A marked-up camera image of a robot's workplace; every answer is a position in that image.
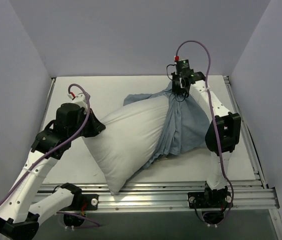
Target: pillow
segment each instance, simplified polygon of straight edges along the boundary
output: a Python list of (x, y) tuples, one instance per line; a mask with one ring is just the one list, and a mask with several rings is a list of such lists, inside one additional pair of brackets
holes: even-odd
[(168, 108), (166, 96), (131, 103), (101, 119), (106, 129), (99, 135), (83, 138), (112, 194), (151, 158)]

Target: gray wall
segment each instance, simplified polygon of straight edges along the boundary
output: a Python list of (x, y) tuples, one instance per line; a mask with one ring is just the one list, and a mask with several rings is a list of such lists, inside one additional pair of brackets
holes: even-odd
[(271, 0), (231, 76), (282, 217), (282, 1)]
[(51, 79), (8, 0), (0, 0), (0, 200), (38, 130)]
[[(51, 76), (163, 75), (185, 40), (229, 75), (270, 0), (10, 0)], [(207, 68), (199, 46), (180, 55)]]

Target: blue cloth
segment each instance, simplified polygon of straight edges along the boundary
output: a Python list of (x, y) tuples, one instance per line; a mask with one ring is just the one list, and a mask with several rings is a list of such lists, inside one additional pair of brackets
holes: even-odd
[(169, 108), (156, 149), (143, 169), (161, 156), (178, 156), (206, 146), (205, 136), (210, 125), (206, 113), (191, 95), (183, 101), (183, 96), (173, 94), (172, 82), (165, 90), (155, 94), (130, 94), (124, 99), (123, 105), (162, 95), (169, 99)]

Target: white table surface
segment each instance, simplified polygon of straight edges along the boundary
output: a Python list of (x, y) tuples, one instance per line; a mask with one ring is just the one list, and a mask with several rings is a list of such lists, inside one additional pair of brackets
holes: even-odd
[[(220, 101), (233, 111), (231, 100), (221, 75), (208, 78), (209, 85)], [(70, 102), (67, 96), (71, 83), (81, 85), (90, 95), (90, 105), (96, 117), (102, 118), (119, 109), (128, 94), (157, 93), (169, 83), (167, 76), (71, 76), (56, 79), (48, 105), (44, 126), (55, 119), (56, 110), (62, 103)], [(174, 159), (160, 160), (143, 170), (130, 183), (192, 182), (206, 181), (210, 168), (210, 151), (207, 148), (194, 149)], [(229, 162), (230, 180), (254, 180), (254, 171), (243, 138)], [(50, 171), (45, 184), (95, 184), (106, 183), (105, 177), (81, 138), (72, 142), (61, 160)]]

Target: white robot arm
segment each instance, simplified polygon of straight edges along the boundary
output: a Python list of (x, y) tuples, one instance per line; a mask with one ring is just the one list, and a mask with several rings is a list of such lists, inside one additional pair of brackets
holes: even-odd
[(71, 141), (94, 137), (106, 128), (90, 109), (86, 92), (69, 96), (72, 102), (62, 104), (55, 120), (37, 134), (21, 173), (0, 203), (0, 233), (12, 240), (33, 239), (39, 226), (56, 212), (64, 208), (80, 210), (86, 202), (79, 187), (65, 183), (52, 195), (32, 204), (47, 174), (71, 147)]
[[(207, 176), (204, 193), (193, 195), (188, 193), (189, 207), (196, 209), (223, 208), (224, 206), (228, 206), (231, 208), (234, 191), (227, 177), (227, 170), (232, 152), (239, 143), (241, 117), (238, 113), (229, 111), (220, 102), (210, 89), (204, 74), (202, 72), (194, 72), (193, 69), (190, 69), (189, 60), (179, 60), (179, 57), (176, 56), (174, 61), (176, 71), (171, 74), (172, 92), (176, 95), (183, 96), (185, 99), (190, 95), (191, 87), (191, 95), (196, 99), (207, 116), (213, 115), (214, 117), (214, 119), (211, 118), (210, 126), (205, 135), (206, 146), (211, 151), (210, 172)], [(232, 195), (228, 192), (228, 183), (230, 184)]]

